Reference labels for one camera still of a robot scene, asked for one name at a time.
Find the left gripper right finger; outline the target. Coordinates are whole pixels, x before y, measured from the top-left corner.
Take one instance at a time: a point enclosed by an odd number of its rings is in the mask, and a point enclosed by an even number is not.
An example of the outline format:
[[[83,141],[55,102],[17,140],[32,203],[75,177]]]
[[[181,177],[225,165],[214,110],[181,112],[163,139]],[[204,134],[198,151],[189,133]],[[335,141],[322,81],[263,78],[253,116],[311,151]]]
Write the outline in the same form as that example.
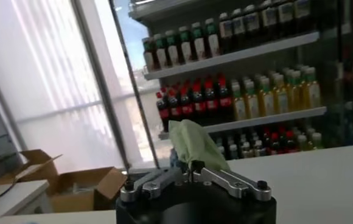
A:
[[[214,183],[234,198],[252,196],[257,201],[271,200],[271,188],[264,180],[253,181],[232,171],[210,169],[197,160],[192,162],[191,172],[192,181]]]

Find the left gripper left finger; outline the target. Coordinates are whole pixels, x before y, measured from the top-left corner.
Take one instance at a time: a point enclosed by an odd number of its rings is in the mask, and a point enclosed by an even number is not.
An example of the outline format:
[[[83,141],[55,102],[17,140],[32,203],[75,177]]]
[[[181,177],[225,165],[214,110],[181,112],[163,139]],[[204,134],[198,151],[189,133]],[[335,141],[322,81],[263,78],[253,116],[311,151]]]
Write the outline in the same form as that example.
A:
[[[127,180],[120,189],[120,200],[133,203],[141,195],[149,199],[158,198],[161,192],[171,184],[183,184],[188,181],[189,172],[183,172],[179,167],[156,169],[136,181]]]

